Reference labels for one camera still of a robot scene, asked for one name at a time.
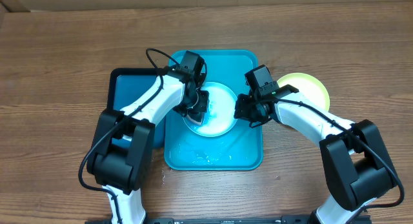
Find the light blue plate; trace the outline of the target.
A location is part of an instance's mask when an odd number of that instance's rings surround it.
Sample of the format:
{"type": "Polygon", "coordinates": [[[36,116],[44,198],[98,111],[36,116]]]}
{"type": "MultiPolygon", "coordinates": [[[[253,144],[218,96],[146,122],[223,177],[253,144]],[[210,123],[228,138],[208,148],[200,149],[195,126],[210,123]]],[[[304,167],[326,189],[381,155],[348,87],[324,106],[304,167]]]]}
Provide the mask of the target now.
{"type": "Polygon", "coordinates": [[[203,90],[208,91],[208,108],[201,125],[195,124],[189,118],[183,120],[195,134],[203,137],[218,137],[230,131],[236,124],[234,119],[237,96],[221,83],[206,82],[203,90]]]}

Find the yellow plate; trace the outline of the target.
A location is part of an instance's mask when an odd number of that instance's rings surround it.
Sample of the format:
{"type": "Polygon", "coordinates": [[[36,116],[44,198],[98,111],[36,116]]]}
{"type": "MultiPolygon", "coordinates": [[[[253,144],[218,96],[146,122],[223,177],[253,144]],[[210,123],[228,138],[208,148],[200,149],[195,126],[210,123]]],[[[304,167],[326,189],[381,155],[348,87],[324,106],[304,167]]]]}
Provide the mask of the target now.
{"type": "Polygon", "coordinates": [[[292,85],[303,93],[308,100],[313,102],[313,104],[329,111],[330,96],[328,91],[323,83],[314,76],[299,72],[290,73],[279,78],[277,83],[280,87],[292,85]]]}

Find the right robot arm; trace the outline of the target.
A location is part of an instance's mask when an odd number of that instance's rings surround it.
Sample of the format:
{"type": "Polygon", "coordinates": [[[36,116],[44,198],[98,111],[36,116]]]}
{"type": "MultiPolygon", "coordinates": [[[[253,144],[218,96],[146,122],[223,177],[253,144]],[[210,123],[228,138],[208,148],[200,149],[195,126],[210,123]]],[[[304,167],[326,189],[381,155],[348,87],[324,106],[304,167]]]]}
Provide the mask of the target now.
{"type": "Polygon", "coordinates": [[[292,85],[280,87],[265,65],[245,74],[248,94],[235,104],[236,119],[256,128],[276,121],[317,145],[330,197],[307,223],[370,223],[369,209],[401,204],[405,192],[377,126],[337,117],[292,85]]]}

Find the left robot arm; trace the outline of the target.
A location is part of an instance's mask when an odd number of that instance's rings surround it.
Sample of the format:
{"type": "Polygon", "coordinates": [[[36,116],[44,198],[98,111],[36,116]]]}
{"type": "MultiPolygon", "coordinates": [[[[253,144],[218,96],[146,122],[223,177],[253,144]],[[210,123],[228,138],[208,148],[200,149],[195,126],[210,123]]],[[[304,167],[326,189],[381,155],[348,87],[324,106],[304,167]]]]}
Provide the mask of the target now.
{"type": "Polygon", "coordinates": [[[78,170],[82,187],[104,192],[112,209],[107,223],[143,223],[146,212],[141,187],[152,159],[155,130],[171,111],[201,125],[208,110],[202,90],[207,64],[186,51],[172,66],[155,68],[154,84],[121,110],[105,109],[99,116],[90,150],[78,170]]]}

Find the green and orange sponge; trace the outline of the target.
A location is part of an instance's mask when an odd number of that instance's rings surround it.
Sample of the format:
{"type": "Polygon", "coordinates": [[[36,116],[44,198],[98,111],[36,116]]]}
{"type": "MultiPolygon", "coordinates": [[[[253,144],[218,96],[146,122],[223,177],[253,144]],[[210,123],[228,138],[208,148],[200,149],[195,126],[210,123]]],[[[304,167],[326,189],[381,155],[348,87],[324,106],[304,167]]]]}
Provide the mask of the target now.
{"type": "Polygon", "coordinates": [[[205,117],[204,112],[188,113],[186,118],[193,124],[202,125],[205,117]]]}

